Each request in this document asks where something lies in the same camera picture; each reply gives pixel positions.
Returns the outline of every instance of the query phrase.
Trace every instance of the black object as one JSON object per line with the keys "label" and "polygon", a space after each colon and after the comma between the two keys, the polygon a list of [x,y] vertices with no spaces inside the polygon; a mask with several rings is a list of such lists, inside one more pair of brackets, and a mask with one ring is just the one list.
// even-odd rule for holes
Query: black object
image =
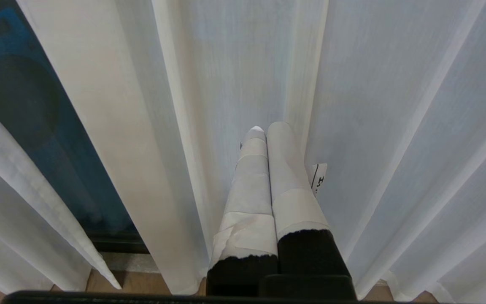
{"label": "black object", "polygon": [[133,231],[106,233],[106,231],[87,231],[93,246],[100,252],[149,254],[140,235]]}
{"label": "black object", "polygon": [[15,292],[1,304],[353,304],[356,301],[294,300],[272,298],[242,298],[223,296],[147,296],[110,293]]}
{"label": "black object", "polygon": [[218,261],[209,271],[206,282],[208,296],[258,296],[260,280],[278,273],[274,255],[230,256]]}
{"label": "black object", "polygon": [[331,231],[301,230],[278,241],[279,273],[351,277]]}
{"label": "black object", "polygon": [[260,282],[262,298],[357,301],[346,275],[270,275]]}

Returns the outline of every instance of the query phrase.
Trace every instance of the sheer curtain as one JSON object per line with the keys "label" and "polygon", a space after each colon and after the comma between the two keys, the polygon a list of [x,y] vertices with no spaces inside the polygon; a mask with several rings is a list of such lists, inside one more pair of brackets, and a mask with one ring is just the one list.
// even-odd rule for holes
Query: sheer curtain
{"label": "sheer curtain", "polygon": [[19,3],[172,292],[285,120],[359,297],[486,302],[486,1]]}
{"label": "sheer curtain", "polygon": [[83,291],[91,267],[120,288],[74,216],[0,124],[0,291]]}

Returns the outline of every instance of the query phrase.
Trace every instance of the white paper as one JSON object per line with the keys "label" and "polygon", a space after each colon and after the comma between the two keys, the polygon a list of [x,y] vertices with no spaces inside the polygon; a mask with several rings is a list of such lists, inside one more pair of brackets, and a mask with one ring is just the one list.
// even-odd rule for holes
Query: white paper
{"label": "white paper", "polygon": [[299,146],[287,123],[270,125],[267,149],[277,238],[303,229],[329,229],[309,184]]}
{"label": "white paper", "polygon": [[314,196],[318,194],[318,189],[324,184],[326,179],[327,164],[317,163],[312,166],[309,172],[309,184]]}
{"label": "white paper", "polygon": [[241,147],[210,267],[230,256],[277,255],[267,157],[265,133],[254,127]]}

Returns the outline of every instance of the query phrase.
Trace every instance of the wooden floor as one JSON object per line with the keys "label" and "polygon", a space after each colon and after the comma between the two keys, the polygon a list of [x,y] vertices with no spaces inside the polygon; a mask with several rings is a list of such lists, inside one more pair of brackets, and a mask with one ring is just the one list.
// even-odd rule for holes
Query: wooden floor
{"label": "wooden floor", "polygon": [[[121,290],[115,289],[98,271],[92,271],[87,281],[87,292],[101,292],[101,293],[141,293],[141,294],[158,294],[169,295],[170,291],[164,283],[162,276],[158,273],[137,273],[114,271],[116,279],[121,283]],[[61,291],[54,285],[52,291]],[[205,280],[200,284],[197,296],[205,296]],[[0,301],[4,294],[0,292]],[[376,285],[369,292],[363,301],[393,301],[389,287],[386,285]],[[413,302],[420,303],[437,303],[432,294],[423,292]]]}

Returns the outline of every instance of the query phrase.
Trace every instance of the dark circle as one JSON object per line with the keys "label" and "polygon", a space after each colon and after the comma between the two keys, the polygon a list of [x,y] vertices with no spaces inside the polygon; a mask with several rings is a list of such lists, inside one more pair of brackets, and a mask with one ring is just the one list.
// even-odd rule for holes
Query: dark circle
{"label": "dark circle", "polygon": [[60,99],[56,81],[30,58],[0,57],[0,122],[25,150],[54,134]]}

